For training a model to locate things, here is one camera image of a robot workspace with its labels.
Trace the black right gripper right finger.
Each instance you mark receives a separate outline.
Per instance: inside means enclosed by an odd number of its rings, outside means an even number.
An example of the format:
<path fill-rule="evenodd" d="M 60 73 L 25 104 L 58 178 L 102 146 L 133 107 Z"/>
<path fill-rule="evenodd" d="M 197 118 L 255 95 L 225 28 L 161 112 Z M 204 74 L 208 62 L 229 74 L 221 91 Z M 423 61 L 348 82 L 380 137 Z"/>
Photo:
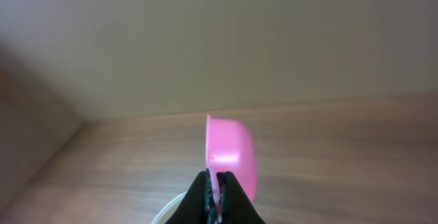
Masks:
<path fill-rule="evenodd" d="M 265 224 L 230 171 L 217 173 L 224 224 Z"/>

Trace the white bowl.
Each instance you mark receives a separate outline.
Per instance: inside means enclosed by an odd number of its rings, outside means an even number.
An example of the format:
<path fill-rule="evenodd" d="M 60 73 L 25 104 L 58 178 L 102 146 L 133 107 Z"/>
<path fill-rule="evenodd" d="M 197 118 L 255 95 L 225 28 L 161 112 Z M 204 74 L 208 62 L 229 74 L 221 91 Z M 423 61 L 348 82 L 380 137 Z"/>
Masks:
<path fill-rule="evenodd" d="M 175 213 L 175 210 L 179 207 L 182 199 L 185 197 L 186 192 L 177 195 L 174 199 L 169 201 L 155 216 L 151 224 L 165 224 L 168 219 Z"/>

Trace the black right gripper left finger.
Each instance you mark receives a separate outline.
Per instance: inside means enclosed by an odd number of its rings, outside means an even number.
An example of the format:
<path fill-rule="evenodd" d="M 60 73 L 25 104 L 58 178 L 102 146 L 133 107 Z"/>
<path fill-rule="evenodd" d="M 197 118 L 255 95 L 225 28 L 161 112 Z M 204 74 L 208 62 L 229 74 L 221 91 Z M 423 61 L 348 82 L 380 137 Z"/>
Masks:
<path fill-rule="evenodd" d="M 207 224 L 205 188 L 208 170 L 201 171 L 166 224 Z"/>

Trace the pink plastic measuring scoop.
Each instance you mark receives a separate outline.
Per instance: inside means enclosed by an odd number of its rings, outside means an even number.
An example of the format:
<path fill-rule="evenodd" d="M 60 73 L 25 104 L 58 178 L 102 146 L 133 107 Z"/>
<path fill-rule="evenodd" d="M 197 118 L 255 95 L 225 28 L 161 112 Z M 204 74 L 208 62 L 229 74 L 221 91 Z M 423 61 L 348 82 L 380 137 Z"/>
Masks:
<path fill-rule="evenodd" d="M 209 170 L 212 197 L 218 219 L 222 219 L 221 189 L 218 173 L 232 172 L 250 201 L 257 192 L 257 159 L 253 137 L 248 128 L 235 119 L 207 115 L 205 163 Z"/>

